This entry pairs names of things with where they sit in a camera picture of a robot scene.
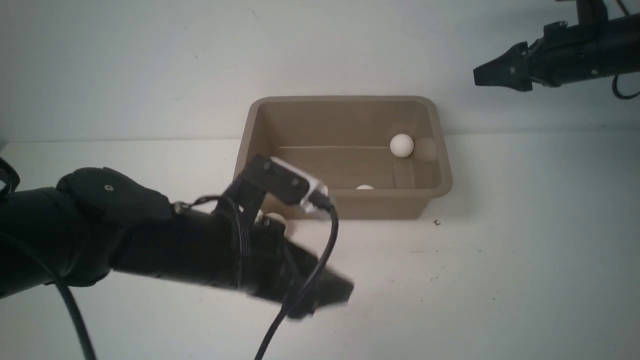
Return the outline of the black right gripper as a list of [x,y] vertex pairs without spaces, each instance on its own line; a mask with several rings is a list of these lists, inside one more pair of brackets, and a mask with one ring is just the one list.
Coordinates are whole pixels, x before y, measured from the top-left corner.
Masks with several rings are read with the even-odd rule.
[[549,23],[543,28],[542,37],[532,44],[517,43],[503,55],[473,69],[474,84],[529,92],[534,84],[558,88],[598,79],[600,34],[600,23]]

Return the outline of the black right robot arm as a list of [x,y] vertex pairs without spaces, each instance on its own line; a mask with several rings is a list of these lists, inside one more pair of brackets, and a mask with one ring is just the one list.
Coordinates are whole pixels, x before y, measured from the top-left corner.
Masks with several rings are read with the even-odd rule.
[[639,15],[624,11],[622,17],[610,19],[601,0],[578,0],[576,10],[576,25],[549,23],[532,44],[517,43],[475,68],[475,85],[530,92],[534,84],[558,88],[610,77],[618,100],[637,98],[637,93],[620,93],[618,78],[640,69]]

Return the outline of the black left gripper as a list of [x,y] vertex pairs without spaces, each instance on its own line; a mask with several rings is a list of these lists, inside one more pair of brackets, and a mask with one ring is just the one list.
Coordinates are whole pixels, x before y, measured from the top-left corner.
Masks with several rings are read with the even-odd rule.
[[349,301],[355,282],[325,268],[321,259],[291,241],[286,232],[265,224],[261,217],[248,235],[249,255],[227,248],[210,279],[211,287],[277,303],[293,321]]

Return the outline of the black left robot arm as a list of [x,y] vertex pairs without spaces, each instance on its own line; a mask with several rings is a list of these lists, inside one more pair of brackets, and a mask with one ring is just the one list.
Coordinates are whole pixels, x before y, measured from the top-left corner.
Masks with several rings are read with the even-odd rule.
[[1,164],[1,235],[41,256],[69,287],[91,287],[110,272],[233,290],[285,306],[300,320],[343,305],[354,282],[285,235],[255,221],[268,194],[297,205],[308,180],[288,170],[244,171],[221,195],[170,202],[110,168],[80,168],[54,187],[18,191]]

